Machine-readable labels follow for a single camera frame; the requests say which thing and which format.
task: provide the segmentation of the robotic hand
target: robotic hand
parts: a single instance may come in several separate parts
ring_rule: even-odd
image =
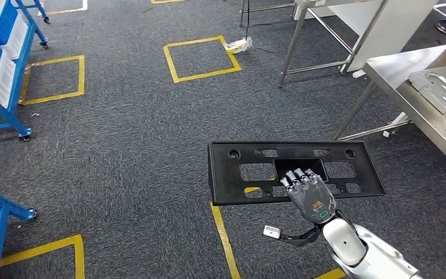
[[[264,235],[299,247],[322,233],[332,248],[331,257],[352,279],[422,279],[402,254],[362,226],[351,224],[336,209],[336,201],[321,177],[308,169],[286,172],[280,180],[301,215],[314,224],[303,235],[288,236],[265,226]]]

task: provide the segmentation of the yellow square marking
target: yellow square marking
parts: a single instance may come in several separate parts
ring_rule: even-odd
[[[240,273],[235,262],[235,257],[233,256],[232,245],[230,244],[230,239],[226,234],[225,224],[223,222],[223,217],[221,217],[221,212],[218,206],[214,206],[212,202],[209,202],[209,207],[213,213],[214,223],[218,234],[220,235],[221,245],[223,246],[223,251],[225,252],[226,263],[228,264],[228,269],[232,279],[241,279]],[[333,269],[315,279],[340,279],[346,276],[346,274],[341,269]]]
[[[73,61],[73,60],[79,61],[78,91],[72,92],[72,93],[64,93],[64,94],[49,96],[49,97],[26,100],[26,91],[28,88],[28,81],[30,79],[30,70],[33,66],[43,66],[43,65],[49,65],[49,64],[54,64],[54,63],[66,62],[66,61]],[[63,99],[63,98],[77,97],[77,96],[84,95],[84,80],[85,80],[84,55],[71,56],[71,57],[65,57],[65,58],[60,58],[60,59],[47,60],[47,61],[29,64],[26,66],[26,68],[24,70],[23,82],[21,84],[20,98],[18,100],[18,103],[20,105],[31,105],[34,103],[43,103],[43,102],[47,102],[47,101],[53,101],[53,100],[59,100],[59,99]]]
[[[165,53],[165,57],[167,58],[168,68],[170,69],[170,74],[172,75],[174,83],[180,83],[181,81],[195,80],[195,79],[203,78],[203,77],[216,76],[218,74],[232,73],[234,71],[241,70],[240,65],[238,64],[237,60],[235,59],[235,56],[227,51],[226,54],[228,55],[228,58],[230,58],[230,61],[232,62],[232,65],[233,65],[233,67],[231,67],[230,69],[212,71],[212,72],[204,73],[204,74],[195,74],[193,76],[188,76],[188,77],[179,77],[177,75],[177,72],[175,71],[175,65],[172,60],[172,56],[170,56],[170,51],[168,50],[168,48],[176,47],[179,45],[192,45],[192,44],[198,44],[200,42],[210,42],[210,41],[220,41],[221,44],[223,44],[223,45],[226,44],[225,38],[223,38],[223,36],[219,35],[217,37],[200,39],[200,40],[185,41],[185,42],[172,42],[172,43],[167,44],[163,47],[163,52]]]
[[[59,15],[61,13],[72,13],[72,12],[80,12],[82,10],[88,9],[88,0],[82,0],[82,7],[78,9],[70,9],[70,10],[53,10],[51,12],[47,12],[47,15]]]
[[[0,262],[0,267],[7,266],[12,263],[17,263],[22,260],[27,260],[32,257],[58,250],[70,245],[74,245],[75,279],[84,279],[84,247],[83,239],[81,238],[80,234],[57,240],[23,252],[19,252],[14,255],[3,257]]]

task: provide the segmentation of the black plastic panel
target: black plastic panel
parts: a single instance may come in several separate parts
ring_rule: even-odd
[[[215,205],[288,202],[290,199],[286,196],[273,196],[273,187],[280,187],[279,179],[284,177],[286,171],[297,167],[302,170],[310,168],[319,174],[331,187],[335,198],[386,193],[362,141],[211,142],[208,146],[208,163],[209,186]],[[274,168],[274,173],[264,175],[267,179],[242,179],[241,165],[263,163],[269,163]],[[251,187],[259,187],[262,197],[248,198],[245,189]]]

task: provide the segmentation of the stainless steel table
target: stainless steel table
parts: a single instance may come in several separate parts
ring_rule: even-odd
[[[443,66],[446,66],[446,45],[368,59],[364,71],[371,78],[371,82],[343,120],[333,139],[351,140],[414,123],[446,155],[445,116],[422,97],[408,80],[411,73]],[[379,86],[394,100],[405,113],[406,119],[384,127],[339,138],[376,86]]]

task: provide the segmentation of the white plastic bag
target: white plastic bag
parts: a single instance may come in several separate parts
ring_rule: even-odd
[[[229,44],[224,45],[226,51],[236,54],[239,52],[246,51],[247,48],[252,47],[252,38],[247,37],[247,39],[242,38],[241,40],[231,42]]]

